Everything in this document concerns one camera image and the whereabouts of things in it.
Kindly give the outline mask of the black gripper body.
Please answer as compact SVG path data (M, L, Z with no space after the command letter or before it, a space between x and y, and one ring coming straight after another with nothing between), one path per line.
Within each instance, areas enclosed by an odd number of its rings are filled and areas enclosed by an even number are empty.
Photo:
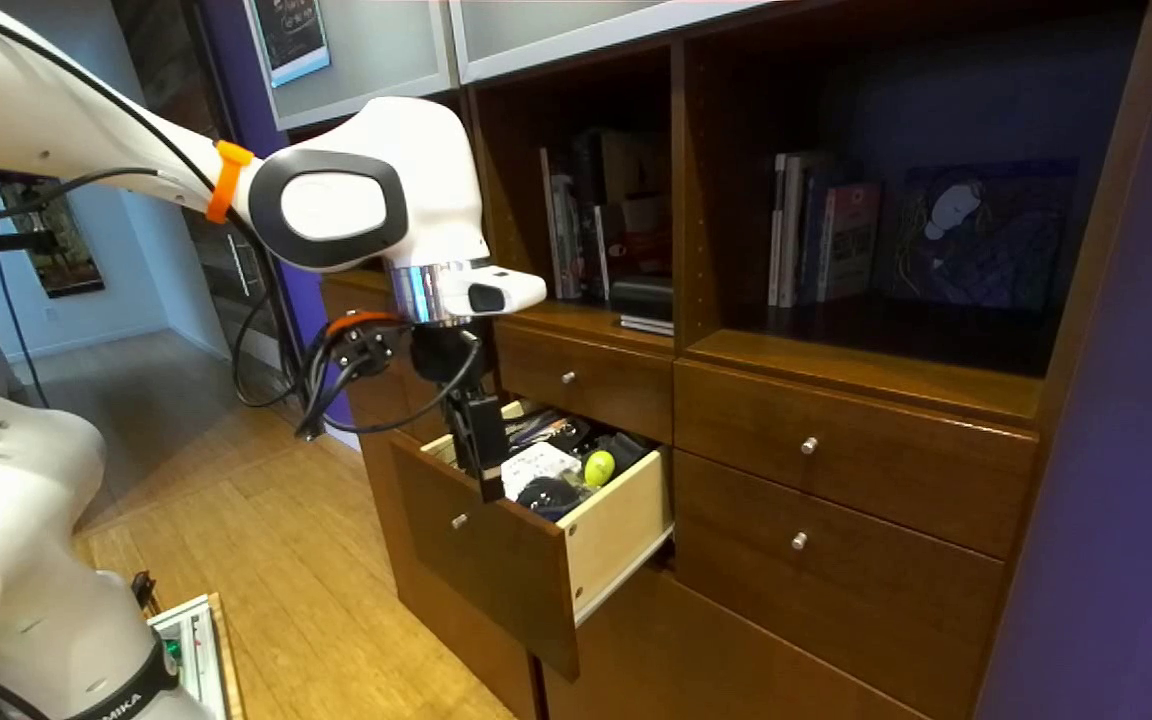
M457 462L476 481L495 481L506 458L500 402L484 390L484 345L470 329L411 332L411 370L437 390Z

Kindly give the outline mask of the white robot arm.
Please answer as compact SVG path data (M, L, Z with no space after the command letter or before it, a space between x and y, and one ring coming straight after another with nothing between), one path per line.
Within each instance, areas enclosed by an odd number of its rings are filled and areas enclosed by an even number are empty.
M374 95L254 158L181 127L0 14L0 172L97 180L247 227L307 272L378 262L396 322L457 338L543 300L478 227L470 143L433 99ZM130 588L72 553L105 475L101 432L0 398L0 702L33 720L211 720Z

